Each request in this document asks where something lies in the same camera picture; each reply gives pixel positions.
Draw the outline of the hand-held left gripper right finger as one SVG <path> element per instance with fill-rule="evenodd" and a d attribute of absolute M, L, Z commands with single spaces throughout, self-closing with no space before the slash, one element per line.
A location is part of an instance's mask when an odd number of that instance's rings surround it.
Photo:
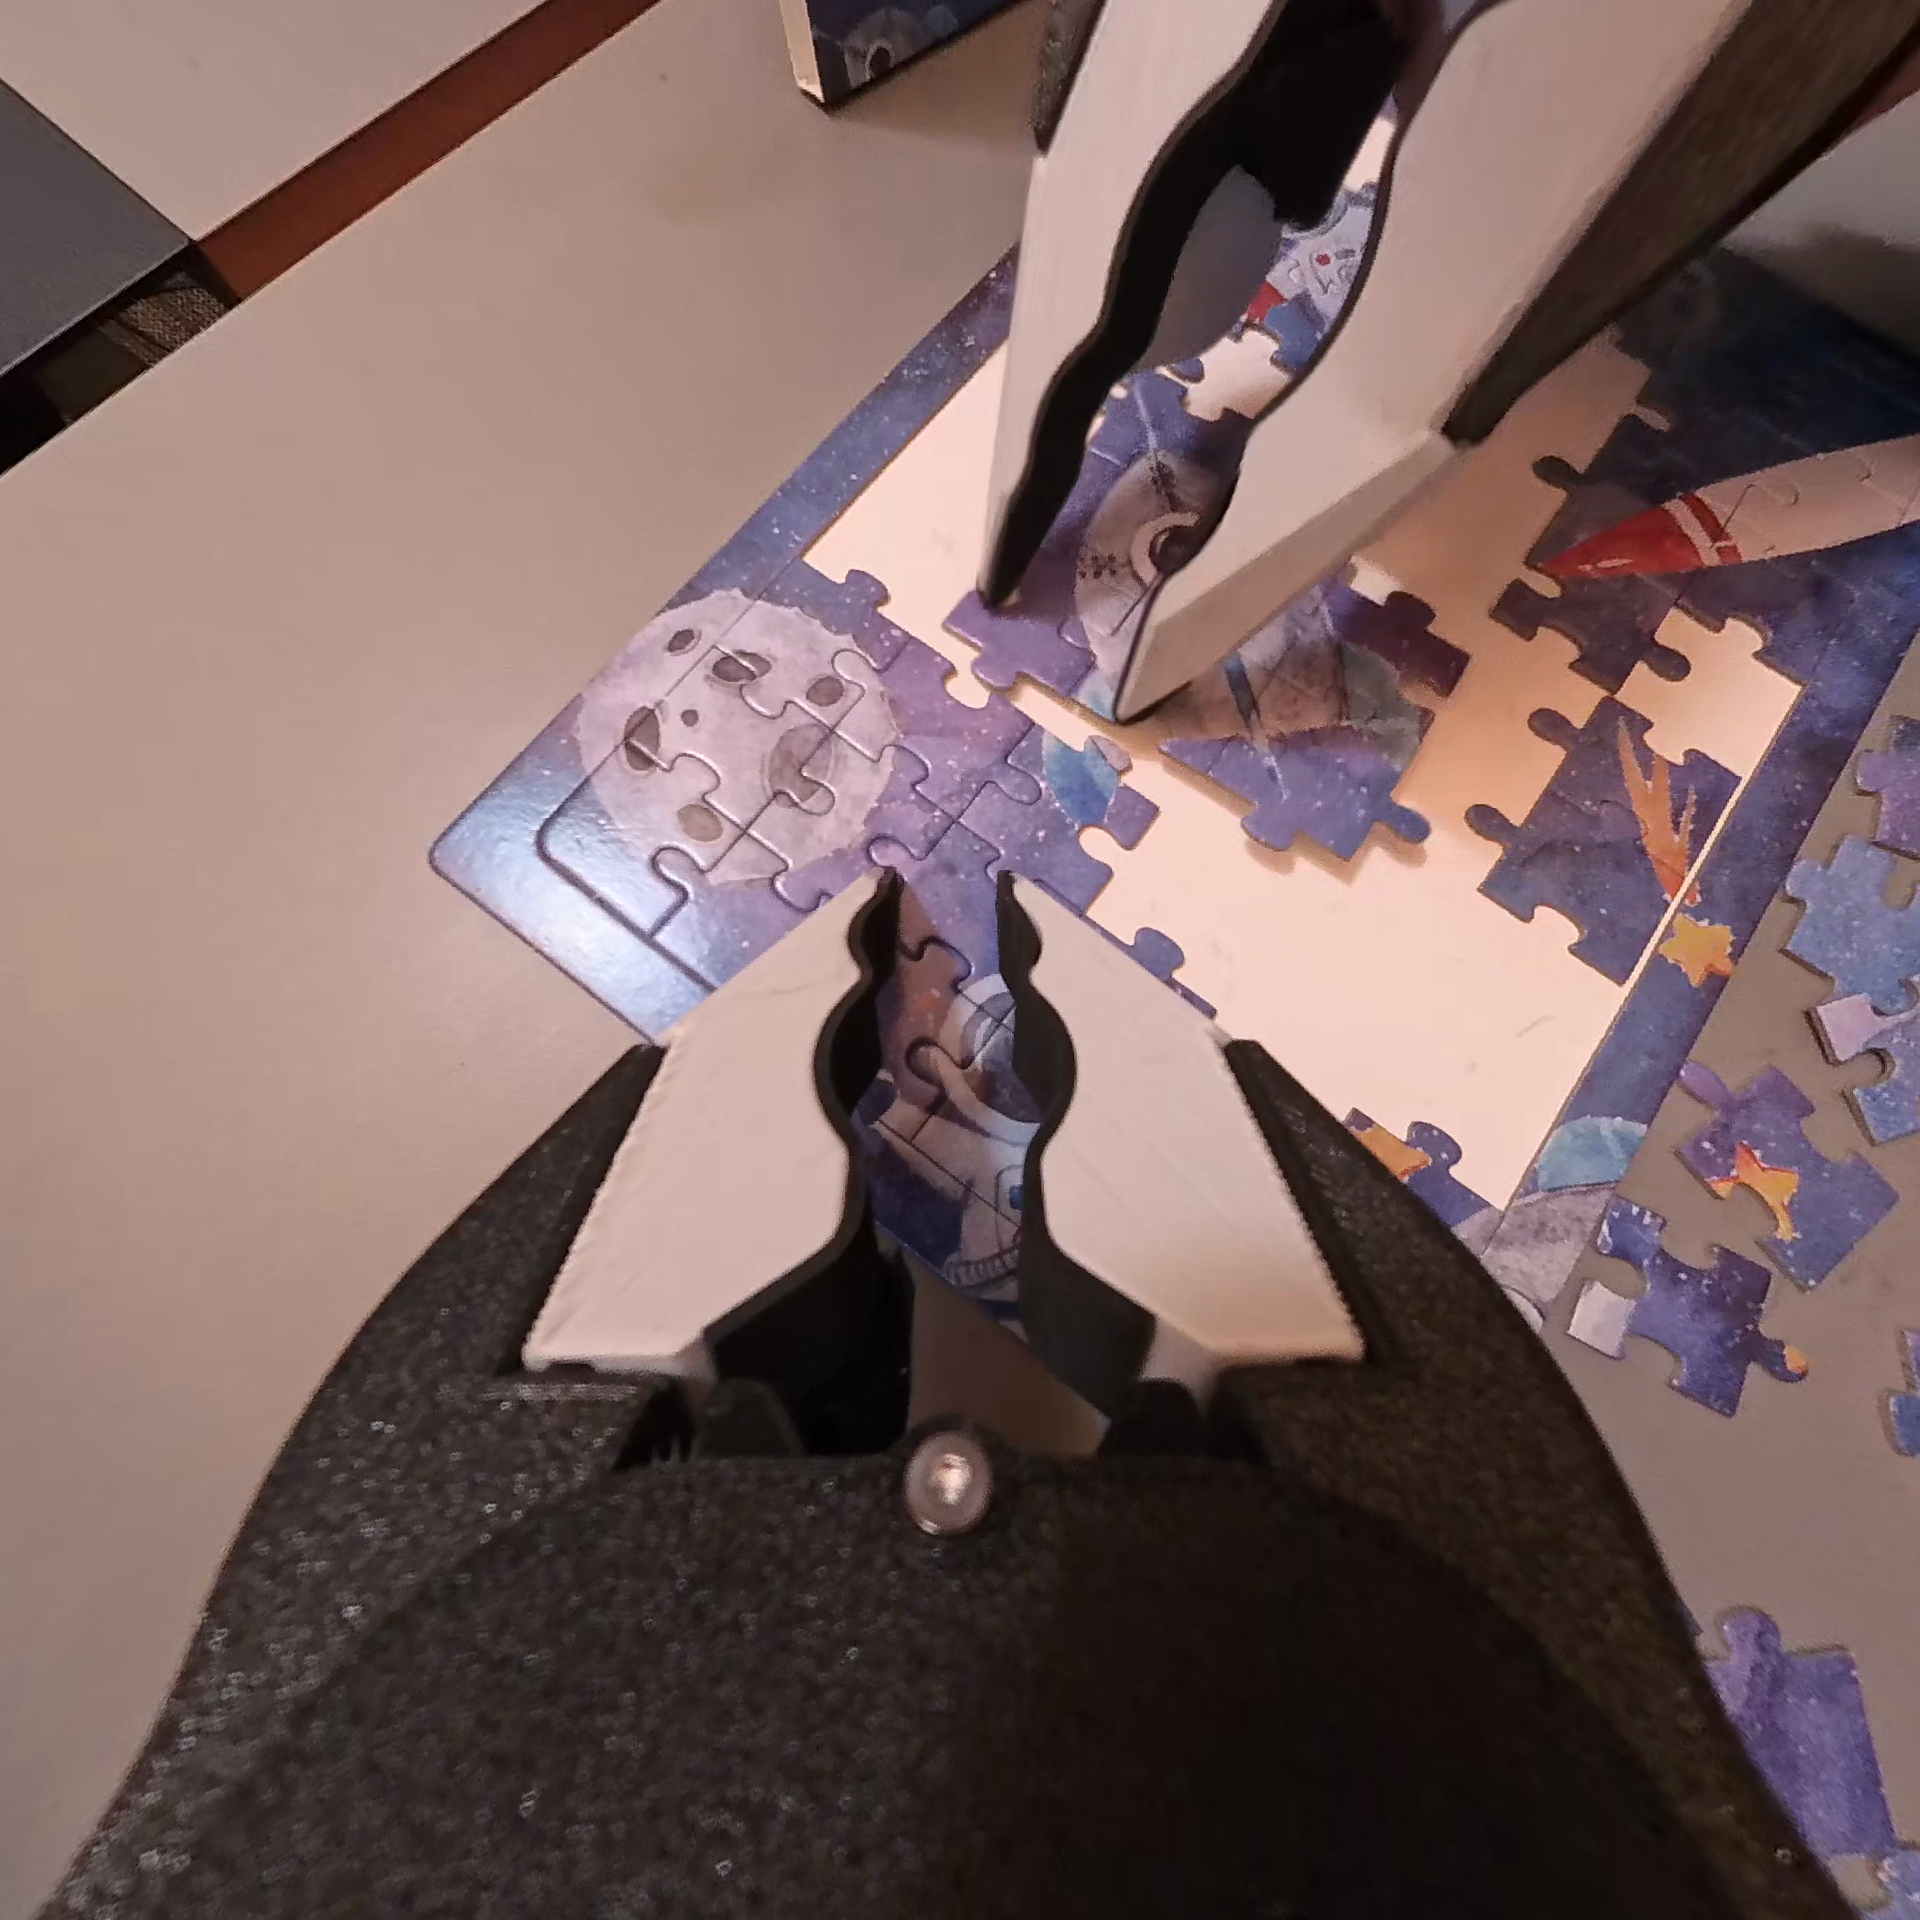
<path fill-rule="evenodd" d="M 1033 880 L 1000 879 L 1025 1148 L 1019 1318 L 1099 1455 L 1240 1455 L 1259 1387 L 1309 1410 L 1364 1340 L 1242 1051 Z"/>

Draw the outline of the illustrated puzzle box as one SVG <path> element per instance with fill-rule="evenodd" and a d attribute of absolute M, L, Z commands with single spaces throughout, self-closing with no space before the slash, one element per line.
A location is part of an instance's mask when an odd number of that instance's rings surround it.
<path fill-rule="evenodd" d="M 795 86 L 835 110 L 1015 3 L 780 3 Z"/>

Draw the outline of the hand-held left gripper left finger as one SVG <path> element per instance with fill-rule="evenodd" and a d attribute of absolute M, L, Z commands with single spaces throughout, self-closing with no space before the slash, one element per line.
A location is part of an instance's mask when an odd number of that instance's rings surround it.
<path fill-rule="evenodd" d="M 901 879 L 812 912 L 668 1036 L 521 1344 L 531 1375 L 771 1387 L 800 1440 L 906 1431 L 914 1288 L 874 1223 L 852 1124 L 881 1067 Z"/>

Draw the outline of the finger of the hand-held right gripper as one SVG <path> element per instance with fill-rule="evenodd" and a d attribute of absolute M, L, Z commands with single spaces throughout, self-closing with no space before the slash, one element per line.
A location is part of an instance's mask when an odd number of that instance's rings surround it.
<path fill-rule="evenodd" d="M 1733 3 L 1511 3 L 1469 18 L 1400 132 L 1371 251 L 1247 441 L 1212 537 L 1143 614 L 1133 722 L 1341 569 L 1469 433 L 1450 426 L 1740 20 Z"/>
<path fill-rule="evenodd" d="M 1224 171 L 1224 104 L 1283 4 L 1108 3 L 1035 156 L 992 447 L 980 596 L 1028 572 L 1083 462 L 1093 414 L 1152 343 L 1194 215 Z"/>

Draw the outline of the grey desk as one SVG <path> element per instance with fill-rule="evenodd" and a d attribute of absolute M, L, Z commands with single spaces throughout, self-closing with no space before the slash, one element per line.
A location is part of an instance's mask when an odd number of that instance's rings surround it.
<path fill-rule="evenodd" d="M 429 843 L 1017 241 L 1040 14 L 839 114 L 778 4 L 651 4 L 4 474 L 4 1735 L 137 1745 L 281 1439 L 401 1272 L 632 1038 L 428 870 Z M 1483 618 L 1639 369 L 1544 385 L 1362 567 L 1476 656 L 1416 762 L 1426 852 L 1355 902 L 1133 734 L 1161 807 L 1096 912 L 1156 926 L 1332 1115 L 1442 1124 L 1503 1201 L 1618 998 L 1480 896 L 1568 640 Z M 1469 778 L 1495 713 L 1525 739 Z M 1469 1067 L 1434 895 L 1522 985 L 1540 1063 Z M 1329 923 L 1313 1030 L 1281 970 Z"/>

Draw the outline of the puzzle pieces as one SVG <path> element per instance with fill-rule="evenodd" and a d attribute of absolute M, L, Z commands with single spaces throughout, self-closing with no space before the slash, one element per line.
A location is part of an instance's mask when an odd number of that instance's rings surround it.
<path fill-rule="evenodd" d="M 1649 1143 L 1568 1332 L 1720 1702 L 1868 1916 L 1915 1916 L 1915 713 L 1840 778 Z"/>

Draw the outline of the dark grey flat panel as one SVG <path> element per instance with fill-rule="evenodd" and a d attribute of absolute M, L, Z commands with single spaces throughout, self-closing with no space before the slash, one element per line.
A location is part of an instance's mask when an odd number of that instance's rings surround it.
<path fill-rule="evenodd" d="M 231 307 L 183 232 L 2 88 L 4 468 Z"/>

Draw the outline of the space puzzle board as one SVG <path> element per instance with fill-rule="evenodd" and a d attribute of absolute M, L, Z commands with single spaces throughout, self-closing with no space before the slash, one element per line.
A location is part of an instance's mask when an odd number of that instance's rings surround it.
<path fill-rule="evenodd" d="M 1355 265 L 1305 238 L 1224 343 L 1124 378 L 992 611 L 956 547 L 1000 265 L 434 849 L 649 1040 L 901 874 L 855 1127 L 881 1225 L 1000 1319 L 1035 1127 L 1000 874 L 1347 1110 L 1540 1327 L 1914 633 L 1915 355 L 1720 255 L 1115 722 L 1147 593 Z"/>

